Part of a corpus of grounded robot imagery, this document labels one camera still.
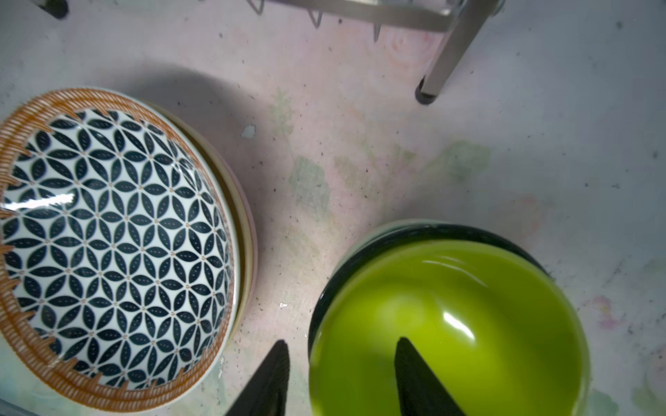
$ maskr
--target stained table surface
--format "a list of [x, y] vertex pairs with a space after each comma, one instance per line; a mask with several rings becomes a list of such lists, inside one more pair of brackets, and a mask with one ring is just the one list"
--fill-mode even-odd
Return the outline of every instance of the stained table surface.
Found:
[[[589, 342], [589, 415], [666, 414], [666, 3], [512, 0], [430, 106], [414, 99], [441, 35], [267, 3], [26, 0], [0, 13], [0, 117], [95, 85], [157, 103], [244, 187], [259, 274], [241, 331], [192, 393], [147, 415], [221, 415], [277, 339], [290, 415], [311, 414], [307, 329], [335, 263], [391, 220], [436, 218], [528, 250]], [[0, 341], [0, 398], [98, 414], [43, 385]]]

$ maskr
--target green bowl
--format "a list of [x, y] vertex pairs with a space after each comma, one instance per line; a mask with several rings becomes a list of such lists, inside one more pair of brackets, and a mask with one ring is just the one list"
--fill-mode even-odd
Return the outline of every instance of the green bowl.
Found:
[[355, 247], [310, 323], [315, 416], [399, 415], [402, 336], [467, 416], [583, 411], [580, 322], [538, 263], [498, 236], [420, 222]]

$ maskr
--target geometric pattern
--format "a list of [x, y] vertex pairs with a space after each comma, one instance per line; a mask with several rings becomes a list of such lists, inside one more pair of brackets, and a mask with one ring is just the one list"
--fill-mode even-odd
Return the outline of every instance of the geometric pattern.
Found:
[[[14, 165], [3, 220], [14, 294], [63, 361], [145, 389], [187, 372], [230, 313], [220, 207], [189, 155], [129, 114], [61, 115]], [[35, 202], [48, 204], [38, 205]]]

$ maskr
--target debris speck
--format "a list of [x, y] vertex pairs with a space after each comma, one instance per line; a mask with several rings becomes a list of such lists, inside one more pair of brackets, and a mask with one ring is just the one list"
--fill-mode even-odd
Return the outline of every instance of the debris speck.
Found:
[[243, 138], [254, 138], [255, 130], [256, 130], [255, 125], [250, 124], [249, 126], [243, 129], [243, 132], [240, 133], [240, 136]]

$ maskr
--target bowl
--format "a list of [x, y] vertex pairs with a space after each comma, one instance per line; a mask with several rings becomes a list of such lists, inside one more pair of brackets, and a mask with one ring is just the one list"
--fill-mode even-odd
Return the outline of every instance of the bowl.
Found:
[[195, 387], [238, 307], [238, 241], [171, 122], [103, 89], [41, 95], [0, 126], [0, 330], [60, 394], [112, 412]]
[[580, 322], [543, 268], [499, 236], [421, 220], [364, 239], [310, 322], [313, 413], [399, 415], [402, 336], [467, 416], [583, 411]]
[[155, 103], [149, 104], [178, 127], [194, 147], [196, 147], [213, 171], [213, 174], [222, 189], [224, 198], [229, 202], [231, 217], [236, 225], [236, 230], [238, 230], [238, 247], [240, 249], [238, 257], [240, 259], [240, 269], [242, 270], [240, 274], [240, 301], [238, 303], [238, 311], [230, 335], [230, 338], [233, 338], [236, 332], [240, 329], [245, 309], [250, 303], [250, 298], [256, 282], [258, 248], [256, 228], [254, 226], [250, 204], [236, 178], [236, 175], [234, 175], [234, 172], [219, 152], [210, 145], [209, 140], [201, 136], [201, 134], [193, 129], [193, 127], [189, 126], [185, 121], [178, 118], [172, 112]]
[[349, 260], [355, 253], [359, 252], [362, 248], [369, 246], [376, 240], [379, 240], [382, 236], [385, 236], [390, 232], [395, 232], [396, 230], [400, 230], [402, 228], [408, 228], [410, 226], [416, 226], [416, 225], [429, 225], [429, 224], [447, 224], [447, 223], [444, 221], [413, 218], [408, 220], [392, 221], [382, 226], [378, 226], [374, 230], [371, 230], [367, 232], [365, 235], [361, 236], [361, 238], [354, 245], [352, 245], [347, 249], [347, 251], [344, 253], [338, 264], [336, 264], [335, 268], [333, 269], [332, 276], [334, 276], [338, 271], [338, 269], [341, 268], [342, 265], [345, 264], [347, 260]]

